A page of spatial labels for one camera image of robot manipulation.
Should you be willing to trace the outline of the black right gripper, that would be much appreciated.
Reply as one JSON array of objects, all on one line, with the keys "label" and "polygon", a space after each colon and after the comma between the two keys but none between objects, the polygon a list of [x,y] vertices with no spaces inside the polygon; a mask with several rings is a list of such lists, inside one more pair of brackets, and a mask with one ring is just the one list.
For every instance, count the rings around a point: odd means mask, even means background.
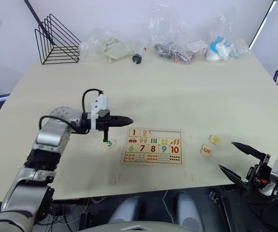
[{"label": "black right gripper", "polygon": [[268,166],[270,155],[262,153],[253,147],[242,143],[231,142],[231,144],[243,153],[252,155],[253,157],[259,159],[260,162],[259,164],[250,167],[246,176],[248,183],[243,182],[239,175],[219,164],[219,168],[228,177],[228,179],[243,189],[249,189],[249,187],[251,189],[263,189],[270,184],[270,175],[272,171],[272,168]]}]

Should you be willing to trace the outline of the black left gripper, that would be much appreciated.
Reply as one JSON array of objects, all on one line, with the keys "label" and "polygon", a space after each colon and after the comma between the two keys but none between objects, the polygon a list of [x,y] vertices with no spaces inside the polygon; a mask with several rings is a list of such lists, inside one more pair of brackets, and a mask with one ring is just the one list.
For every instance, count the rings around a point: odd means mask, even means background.
[{"label": "black left gripper", "polygon": [[104,116],[96,119],[96,130],[103,131],[103,142],[108,141],[109,127],[124,127],[133,123],[133,120],[126,116]]}]

